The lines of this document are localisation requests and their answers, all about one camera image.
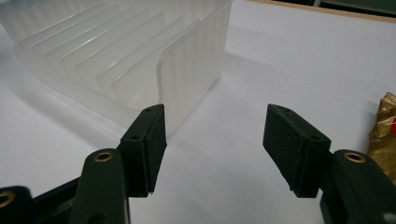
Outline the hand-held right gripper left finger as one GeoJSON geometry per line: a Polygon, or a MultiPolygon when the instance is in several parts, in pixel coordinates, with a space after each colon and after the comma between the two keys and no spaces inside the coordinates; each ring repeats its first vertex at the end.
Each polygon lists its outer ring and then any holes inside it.
{"type": "Polygon", "coordinates": [[[147,107],[116,148],[86,158],[68,224],[131,224],[129,199],[155,190],[165,149],[164,105],[147,107]]]}

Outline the translucent white plastic divider rack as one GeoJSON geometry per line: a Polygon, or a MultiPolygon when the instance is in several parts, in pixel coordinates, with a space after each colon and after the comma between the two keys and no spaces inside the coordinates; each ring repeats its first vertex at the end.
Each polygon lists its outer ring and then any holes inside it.
{"type": "Polygon", "coordinates": [[[172,133],[221,74],[233,0],[0,0],[44,84],[128,127],[162,104],[172,133]]]}

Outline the gold foil snack packet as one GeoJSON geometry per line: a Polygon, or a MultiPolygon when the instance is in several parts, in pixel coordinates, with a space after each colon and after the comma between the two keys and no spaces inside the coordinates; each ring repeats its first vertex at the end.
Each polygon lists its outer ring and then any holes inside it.
{"type": "Polygon", "coordinates": [[[396,186],[396,95],[391,92],[380,100],[375,125],[369,133],[367,155],[396,186]]]}

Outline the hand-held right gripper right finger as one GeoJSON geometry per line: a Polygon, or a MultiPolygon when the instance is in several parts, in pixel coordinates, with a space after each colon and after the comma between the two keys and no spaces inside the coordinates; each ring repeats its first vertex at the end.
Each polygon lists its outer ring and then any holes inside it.
{"type": "Polygon", "coordinates": [[[396,224],[396,186],[370,157],[331,140],[293,110],[269,104],[262,145],[298,198],[319,193],[325,224],[396,224]]]}

